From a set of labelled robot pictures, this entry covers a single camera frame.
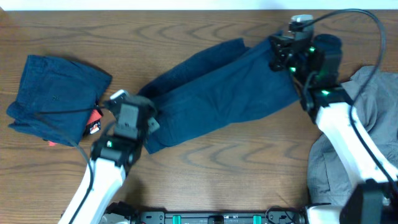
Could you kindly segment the grey shorts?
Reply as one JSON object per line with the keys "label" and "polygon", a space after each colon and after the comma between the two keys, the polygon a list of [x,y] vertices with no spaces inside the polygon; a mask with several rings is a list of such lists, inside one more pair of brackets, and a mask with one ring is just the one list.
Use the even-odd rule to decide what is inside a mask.
{"label": "grey shorts", "polygon": [[[377,148],[397,166],[397,74],[375,73],[354,106]],[[325,135],[310,150],[307,185],[312,203],[337,206],[343,206],[353,190],[340,158]]]}

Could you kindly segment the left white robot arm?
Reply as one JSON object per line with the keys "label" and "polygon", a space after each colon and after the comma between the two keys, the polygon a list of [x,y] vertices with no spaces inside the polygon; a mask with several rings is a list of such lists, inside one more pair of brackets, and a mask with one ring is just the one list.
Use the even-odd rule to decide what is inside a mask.
{"label": "left white robot arm", "polygon": [[104,106],[113,114],[114,121],[91,145],[85,174],[60,223],[101,221],[106,207],[139,160],[149,135],[150,120],[157,114],[150,99],[127,93],[112,96]]}

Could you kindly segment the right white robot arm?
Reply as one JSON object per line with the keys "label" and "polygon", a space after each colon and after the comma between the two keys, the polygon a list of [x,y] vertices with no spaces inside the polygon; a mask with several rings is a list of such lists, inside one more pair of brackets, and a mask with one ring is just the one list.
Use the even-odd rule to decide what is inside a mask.
{"label": "right white robot arm", "polygon": [[334,147],[354,191],[344,206],[308,205],[296,223],[397,223],[397,168],[360,123],[353,100],[338,82],[339,38],[322,34],[272,35],[273,71],[288,70],[300,103]]}

